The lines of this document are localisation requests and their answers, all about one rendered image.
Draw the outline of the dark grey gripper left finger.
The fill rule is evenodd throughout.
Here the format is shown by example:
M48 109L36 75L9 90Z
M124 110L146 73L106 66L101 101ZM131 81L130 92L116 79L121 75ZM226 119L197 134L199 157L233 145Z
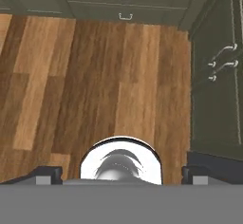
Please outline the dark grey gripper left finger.
M61 166L38 166L30 173L4 181L4 184L56 185L62 184Z

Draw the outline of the white round domed object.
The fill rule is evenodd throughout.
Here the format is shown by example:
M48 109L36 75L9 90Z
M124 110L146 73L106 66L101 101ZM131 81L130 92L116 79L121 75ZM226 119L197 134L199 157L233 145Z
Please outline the white round domed object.
M80 163L80 179L162 185L162 163L147 142L114 136L95 143Z

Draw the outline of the dark green cupboard door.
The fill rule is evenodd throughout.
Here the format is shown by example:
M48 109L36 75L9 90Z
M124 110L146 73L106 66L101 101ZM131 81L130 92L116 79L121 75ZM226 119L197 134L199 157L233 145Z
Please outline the dark green cupboard door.
M192 91L191 150L243 160L243 56L211 82L205 76Z
M243 50L243 0L208 0L190 31L192 79L211 74L224 60ZM235 51L224 52L211 68L214 55L225 46L237 43Z

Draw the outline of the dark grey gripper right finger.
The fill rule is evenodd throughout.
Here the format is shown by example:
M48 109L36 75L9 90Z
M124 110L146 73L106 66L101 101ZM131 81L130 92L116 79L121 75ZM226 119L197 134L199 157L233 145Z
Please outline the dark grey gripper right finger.
M189 185L243 185L243 177L223 177L201 166L183 166L181 169L182 184Z

